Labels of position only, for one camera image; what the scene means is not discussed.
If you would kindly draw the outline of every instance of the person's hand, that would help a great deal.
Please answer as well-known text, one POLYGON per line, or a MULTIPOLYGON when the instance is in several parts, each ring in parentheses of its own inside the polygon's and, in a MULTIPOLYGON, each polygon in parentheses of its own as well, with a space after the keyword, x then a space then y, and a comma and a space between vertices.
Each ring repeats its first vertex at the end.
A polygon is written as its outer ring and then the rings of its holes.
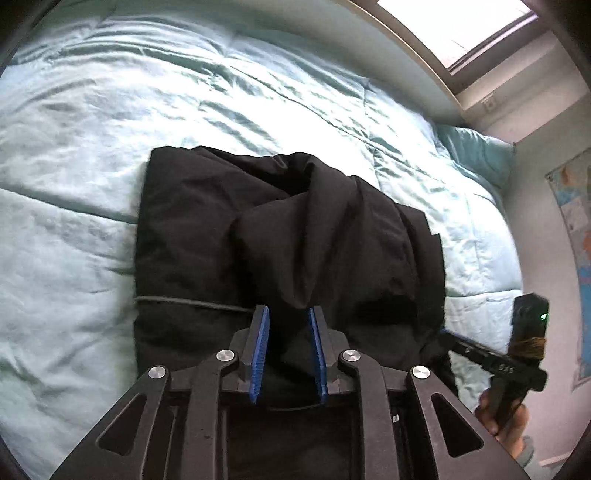
POLYGON ((505 428, 499 432, 499 426, 491 414, 489 404, 489 390, 485 390, 480 396, 480 402, 474 415, 476 415, 476 418, 480 420, 480 423, 484 425, 491 435, 494 435, 501 445, 505 447, 505 450, 507 450, 513 458, 517 458, 523 451, 524 443, 522 435, 525 430, 525 425, 527 425, 527 421, 530 419, 530 414, 527 408, 525 408, 525 405, 521 404, 515 411, 513 418, 510 419, 507 425, 505 425, 505 428))

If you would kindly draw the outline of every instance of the white wall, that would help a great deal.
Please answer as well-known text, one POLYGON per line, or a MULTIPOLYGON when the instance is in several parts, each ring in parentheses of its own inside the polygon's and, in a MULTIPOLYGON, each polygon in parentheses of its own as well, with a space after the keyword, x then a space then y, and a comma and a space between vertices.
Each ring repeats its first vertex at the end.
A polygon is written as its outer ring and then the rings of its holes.
POLYGON ((542 363, 548 384, 526 404, 540 459, 569 453, 591 419, 591 382, 573 390, 581 312, 569 237, 545 174, 591 147, 591 96, 517 143, 517 167, 506 196, 524 291, 550 300, 548 345, 542 363))
POLYGON ((547 32, 457 98, 472 128, 519 142, 588 93, 569 54, 552 32, 547 32), (486 108, 485 100, 492 100, 493 107, 486 108))

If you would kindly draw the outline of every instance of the map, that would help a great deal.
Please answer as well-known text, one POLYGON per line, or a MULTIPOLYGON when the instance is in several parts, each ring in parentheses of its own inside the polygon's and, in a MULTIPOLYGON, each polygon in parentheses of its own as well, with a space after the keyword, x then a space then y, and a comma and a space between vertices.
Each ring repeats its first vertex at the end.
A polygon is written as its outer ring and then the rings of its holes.
POLYGON ((546 175, 573 247, 581 296, 580 368, 575 387, 591 378, 591 149, 546 175))

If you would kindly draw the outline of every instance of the black jacket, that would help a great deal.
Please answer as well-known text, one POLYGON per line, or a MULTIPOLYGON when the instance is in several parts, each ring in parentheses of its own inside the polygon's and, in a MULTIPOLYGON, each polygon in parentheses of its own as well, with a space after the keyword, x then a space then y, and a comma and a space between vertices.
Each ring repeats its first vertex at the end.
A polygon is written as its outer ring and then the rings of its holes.
MULTIPOLYGON (((354 468, 347 411, 277 410, 317 402, 309 355, 299 354, 310 349, 310 306, 381 365, 427 365, 454 388, 447 355, 431 347, 443 326, 439 237, 422 212, 311 155, 154 150, 135 266, 139 298, 269 306, 262 409, 230 416, 232 478, 341 478, 354 468)), ((138 310, 140 373, 196 365, 252 316, 168 301, 140 300, 138 310)))

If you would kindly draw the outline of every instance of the bed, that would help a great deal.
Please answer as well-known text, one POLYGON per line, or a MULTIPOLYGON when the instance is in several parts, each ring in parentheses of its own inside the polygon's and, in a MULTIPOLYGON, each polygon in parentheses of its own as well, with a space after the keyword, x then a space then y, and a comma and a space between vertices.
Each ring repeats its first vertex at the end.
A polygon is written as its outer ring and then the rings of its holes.
MULTIPOLYGON (((347 52, 226 2, 63 0, 0 77, 0 433, 47 479, 136 377, 134 242, 150 151, 304 151, 425 212, 446 326, 504 350, 521 292, 513 146, 429 120, 347 52)), ((458 357, 474 408, 488 376, 458 357)))

